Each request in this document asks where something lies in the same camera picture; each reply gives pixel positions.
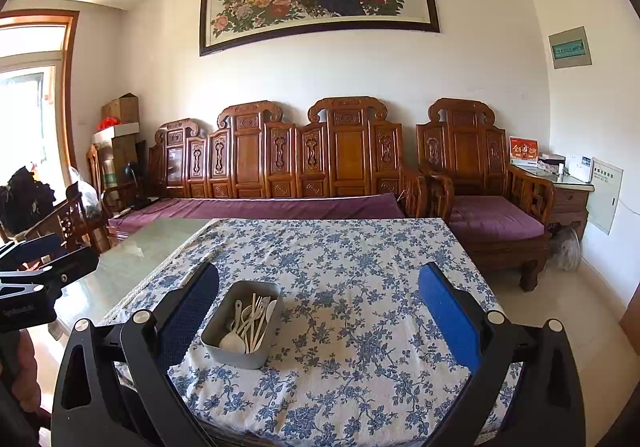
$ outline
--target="person's arm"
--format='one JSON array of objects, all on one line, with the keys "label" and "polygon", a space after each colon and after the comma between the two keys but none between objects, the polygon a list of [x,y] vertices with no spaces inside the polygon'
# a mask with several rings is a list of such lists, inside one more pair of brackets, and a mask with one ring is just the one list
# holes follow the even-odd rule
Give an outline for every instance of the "person's arm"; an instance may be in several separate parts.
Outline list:
[{"label": "person's arm", "polygon": [[20,373],[14,381],[12,393],[26,413],[34,413],[40,409],[41,393],[38,385],[38,364],[36,363],[35,349],[27,330],[20,331],[17,356]]}]

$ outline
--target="blue floral tablecloth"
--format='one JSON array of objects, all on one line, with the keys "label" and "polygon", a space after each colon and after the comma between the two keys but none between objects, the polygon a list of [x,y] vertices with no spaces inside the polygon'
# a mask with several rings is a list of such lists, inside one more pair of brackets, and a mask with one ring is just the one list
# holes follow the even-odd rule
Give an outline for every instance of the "blue floral tablecloth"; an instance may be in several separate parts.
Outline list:
[{"label": "blue floral tablecloth", "polygon": [[[208,259],[220,293],[169,376],[201,420],[280,445],[391,446],[423,441],[469,371],[417,291],[435,261],[487,309],[490,288],[440,219],[212,220],[125,297],[103,324],[153,308]],[[214,361],[200,334],[235,281],[278,283],[282,322],[262,369]],[[495,434],[520,374],[513,364],[479,441]]]}]

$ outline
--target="gray container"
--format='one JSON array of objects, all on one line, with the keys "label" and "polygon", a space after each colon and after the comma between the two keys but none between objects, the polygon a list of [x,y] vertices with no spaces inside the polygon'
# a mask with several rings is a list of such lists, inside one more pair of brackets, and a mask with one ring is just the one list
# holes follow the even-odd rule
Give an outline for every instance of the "gray container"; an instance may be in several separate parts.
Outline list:
[{"label": "gray container", "polygon": [[[220,306],[213,314],[211,320],[202,332],[202,342],[210,351],[211,356],[221,364],[242,367],[244,369],[258,369],[267,360],[269,349],[273,342],[276,329],[280,324],[280,314],[282,313],[282,295],[280,286],[274,283],[262,283],[261,281],[237,281],[231,285],[226,292]],[[218,345],[222,338],[228,334],[226,325],[232,321],[236,315],[236,301],[242,301],[242,308],[251,306],[252,295],[258,297],[271,297],[276,300],[271,320],[267,324],[264,332],[264,339],[260,348],[252,353],[233,353],[223,350]]]}]

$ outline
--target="glass table top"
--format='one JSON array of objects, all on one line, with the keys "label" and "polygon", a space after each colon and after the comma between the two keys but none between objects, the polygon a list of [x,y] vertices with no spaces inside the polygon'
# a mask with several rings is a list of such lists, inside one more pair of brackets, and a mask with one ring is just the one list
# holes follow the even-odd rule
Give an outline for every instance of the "glass table top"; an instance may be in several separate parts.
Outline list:
[{"label": "glass table top", "polygon": [[516,167],[528,172],[530,175],[539,176],[540,178],[546,178],[547,180],[552,181],[554,185],[559,189],[574,189],[591,192],[595,190],[595,187],[590,183],[585,183],[582,180],[578,180],[578,178],[574,178],[573,176],[568,174],[559,176],[557,174],[538,169],[537,167],[526,167],[524,165],[516,165]]},{"label": "glass table top", "polygon": [[100,256],[98,268],[62,289],[58,324],[68,335],[81,318],[102,318],[209,220],[159,218]]}]

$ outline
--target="blue pad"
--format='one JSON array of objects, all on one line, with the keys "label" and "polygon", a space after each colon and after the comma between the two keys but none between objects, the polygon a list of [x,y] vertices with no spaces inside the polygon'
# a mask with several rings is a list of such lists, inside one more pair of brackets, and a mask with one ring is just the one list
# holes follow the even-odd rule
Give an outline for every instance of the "blue pad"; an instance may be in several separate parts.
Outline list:
[{"label": "blue pad", "polygon": [[180,364],[218,296],[219,287],[218,270],[212,264],[206,264],[204,271],[196,282],[191,284],[189,292],[162,328],[158,355],[158,365],[162,370],[166,371],[169,366]]},{"label": "blue pad", "polygon": [[457,363],[475,374],[481,362],[480,337],[435,263],[420,268],[418,290]]}]

